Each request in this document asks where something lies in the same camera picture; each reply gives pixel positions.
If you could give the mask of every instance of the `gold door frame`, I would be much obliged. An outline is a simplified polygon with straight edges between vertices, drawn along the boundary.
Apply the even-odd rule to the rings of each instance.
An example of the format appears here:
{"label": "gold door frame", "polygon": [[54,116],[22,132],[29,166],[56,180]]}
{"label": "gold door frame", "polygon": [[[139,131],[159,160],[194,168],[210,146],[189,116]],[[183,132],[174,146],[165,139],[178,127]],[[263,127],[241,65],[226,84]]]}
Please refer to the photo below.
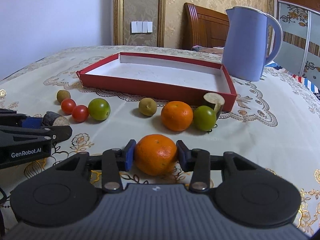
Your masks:
{"label": "gold door frame", "polygon": [[[267,0],[267,13],[274,16],[274,2],[275,0]],[[272,40],[273,28],[269,26],[269,36],[268,36],[268,51],[267,55],[270,54],[271,40]]]}
{"label": "gold door frame", "polygon": [[[114,0],[113,44],[123,45],[124,0]],[[158,0],[157,46],[164,46],[165,0]]]}
{"label": "gold door frame", "polygon": [[124,0],[113,1],[113,44],[123,45]]}
{"label": "gold door frame", "polygon": [[165,0],[158,1],[157,46],[164,47]]}

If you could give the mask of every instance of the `kettle handle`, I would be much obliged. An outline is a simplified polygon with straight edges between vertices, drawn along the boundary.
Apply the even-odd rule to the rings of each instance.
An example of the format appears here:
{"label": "kettle handle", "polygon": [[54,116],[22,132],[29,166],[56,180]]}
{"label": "kettle handle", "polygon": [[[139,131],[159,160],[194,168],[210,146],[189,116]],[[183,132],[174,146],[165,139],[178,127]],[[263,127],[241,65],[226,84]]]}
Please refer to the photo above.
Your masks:
{"label": "kettle handle", "polygon": [[270,24],[273,29],[275,30],[275,40],[276,44],[273,47],[272,52],[270,55],[266,58],[265,65],[268,65],[279,53],[281,45],[282,45],[282,28],[280,23],[274,18],[273,16],[266,13],[266,16],[268,17],[268,24]]}

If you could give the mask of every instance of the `striped cloth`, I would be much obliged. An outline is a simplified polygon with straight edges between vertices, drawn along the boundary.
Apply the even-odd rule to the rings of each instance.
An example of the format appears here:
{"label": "striped cloth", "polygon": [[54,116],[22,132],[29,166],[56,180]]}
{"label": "striped cloth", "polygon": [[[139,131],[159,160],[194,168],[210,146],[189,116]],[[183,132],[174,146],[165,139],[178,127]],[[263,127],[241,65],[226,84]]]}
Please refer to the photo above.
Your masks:
{"label": "striped cloth", "polygon": [[292,72],[290,71],[287,71],[287,74],[292,76],[293,78],[295,78],[296,80],[298,80],[298,82],[300,82],[301,84],[304,84],[304,86],[306,88],[308,88],[309,90],[311,90],[313,93],[319,93],[319,90],[318,88],[313,84],[311,83],[310,80],[306,79],[306,78],[303,78],[303,77],[299,77],[295,74],[293,74]]}
{"label": "striped cloth", "polygon": [[316,93],[318,94],[319,93],[319,90],[318,88],[313,84],[311,83],[310,80],[306,79],[306,78],[303,78],[303,77],[299,77],[295,74],[293,74],[292,72],[280,67],[277,63],[275,63],[274,61],[271,61],[270,64],[266,65],[266,67],[273,67],[277,70],[280,70],[290,76],[292,76],[293,78],[295,78],[298,82],[300,82],[301,84],[304,84],[304,86],[309,89],[310,91],[312,91],[313,93]]}

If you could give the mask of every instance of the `kettle spout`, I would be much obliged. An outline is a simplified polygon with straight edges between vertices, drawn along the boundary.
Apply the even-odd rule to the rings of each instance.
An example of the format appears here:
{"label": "kettle spout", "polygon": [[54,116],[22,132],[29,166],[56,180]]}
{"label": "kettle spout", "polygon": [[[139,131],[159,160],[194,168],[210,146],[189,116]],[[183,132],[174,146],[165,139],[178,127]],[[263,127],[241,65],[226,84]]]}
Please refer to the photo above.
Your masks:
{"label": "kettle spout", "polygon": [[229,22],[232,21],[233,11],[234,11],[233,8],[230,8],[230,9],[226,10],[226,13],[227,13],[228,18],[229,18]]}

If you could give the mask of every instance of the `cherry tomato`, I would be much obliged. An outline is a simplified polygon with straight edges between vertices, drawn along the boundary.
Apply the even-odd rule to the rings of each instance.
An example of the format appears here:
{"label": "cherry tomato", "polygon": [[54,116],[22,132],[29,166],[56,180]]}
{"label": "cherry tomato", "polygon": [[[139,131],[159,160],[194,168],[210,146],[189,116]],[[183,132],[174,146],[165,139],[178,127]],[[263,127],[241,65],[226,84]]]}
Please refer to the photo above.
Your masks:
{"label": "cherry tomato", "polygon": [[84,105],[76,106],[72,111],[72,117],[76,122],[84,122],[89,116],[89,110]]}
{"label": "cherry tomato", "polygon": [[66,98],[61,102],[61,109],[66,114],[72,114],[72,111],[76,106],[76,102],[71,98]]}

